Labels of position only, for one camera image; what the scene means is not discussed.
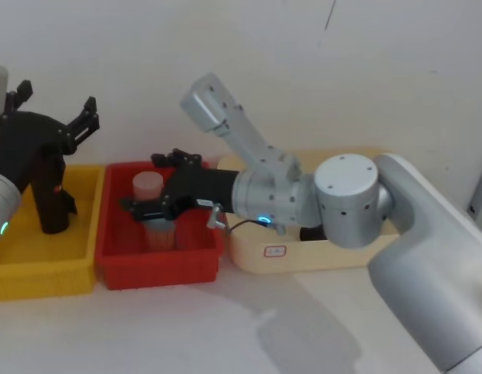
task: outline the cable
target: cable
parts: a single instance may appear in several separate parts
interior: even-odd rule
[[[232,227],[229,229],[229,233],[231,233],[235,228],[238,228],[239,226],[241,226],[241,225],[243,225],[243,224],[248,224],[248,223],[259,224],[260,226],[264,226],[265,228],[267,227],[267,224],[264,223],[264,222],[255,221],[255,220],[244,220],[244,221],[238,222],[237,224],[235,224],[234,226],[232,226]]]

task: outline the white table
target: white table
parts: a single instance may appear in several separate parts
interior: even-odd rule
[[[365,269],[0,303],[0,373],[437,372]]]

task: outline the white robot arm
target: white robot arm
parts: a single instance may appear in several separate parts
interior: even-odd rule
[[[305,175],[293,155],[265,143],[213,74],[181,106],[245,161],[232,188],[238,216],[279,232],[323,224],[347,249],[370,244],[388,218],[400,237],[370,262],[373,285],[441,372],[482,374],[482,232],[414,166],[394,154],[343,154]]]

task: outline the yellow bin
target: yellow bin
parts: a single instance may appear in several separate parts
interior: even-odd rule
[[[0,300],[92,292],[94,250],[105,168],[67,166],[63,186],[78,215],[60,234],[41,231],[30,187],[0,238]]]

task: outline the white wall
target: white wall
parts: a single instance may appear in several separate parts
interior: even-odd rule
[[[72,162],[225,153],[180,111],[216,72],[270,143],[379,145],[463,204],[482,170],[482,0],[15,0],[0,64],[28,109],[69,120],[97,98],[100,132]]]

